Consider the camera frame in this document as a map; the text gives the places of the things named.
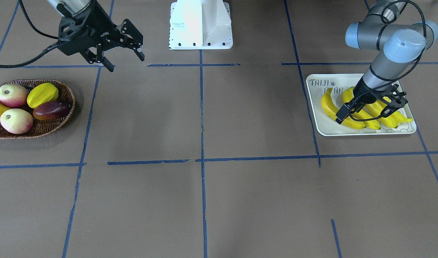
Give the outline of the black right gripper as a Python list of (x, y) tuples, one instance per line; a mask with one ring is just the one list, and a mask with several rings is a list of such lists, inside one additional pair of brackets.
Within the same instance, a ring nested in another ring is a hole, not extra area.
[[(142, 52), (144, 36), (129, 19), (114, 24), (100, 4), (83, 4), (78, 10), (72, 10), (69, 4), (57, 4), (57, 10), (63, 15), (57, 47), (65, 55), (83, 51), (86, 62), (101, 64), (109, 72), (114, 72), (114, 65), (104, 57), (102, 46), (105, 50), (114, 46), (131, 49), (140, 61), (145, 60)], [(112, 41), (114, 46), (107, 46)], [(95, 46), (96, 53), (90, 49)]]

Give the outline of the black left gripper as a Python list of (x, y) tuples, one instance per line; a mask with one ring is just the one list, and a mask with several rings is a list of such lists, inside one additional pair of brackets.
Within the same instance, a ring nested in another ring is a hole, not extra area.
[(356, 122), (361, 122), (353, 116), (353, 113), (358, 112), (366, 104), (373, 104), (377, 100), (382, 100), (383, 90), (380, 86), (386, 84), (386, 81), (376, 77), (362, 76), (358, 83), (353, 88), (353, 99), (351, 102), (346, 102), (335, 114), (335, 122), (342, 124), (347, 118)]

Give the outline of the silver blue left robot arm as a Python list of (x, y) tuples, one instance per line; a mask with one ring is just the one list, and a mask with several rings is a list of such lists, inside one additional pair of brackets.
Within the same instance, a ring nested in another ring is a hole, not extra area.
[[(399, 25), (396, 20), (407, 5), (418, 10), (421, 20)], [(419, 6), (410, 0), (378, 0), (362, 22), (350, 24), (345, 35), (348, 46), (376, 49), (378, 56), (353, 88), (353, 98), (333, 116), (338, 124), (377, 100), (386, 104), (377, 118), (385, 118), (407, 104), (397, 81), (410, 73), (422, 54), (438, 40), (438, 24), (426, 20)]]

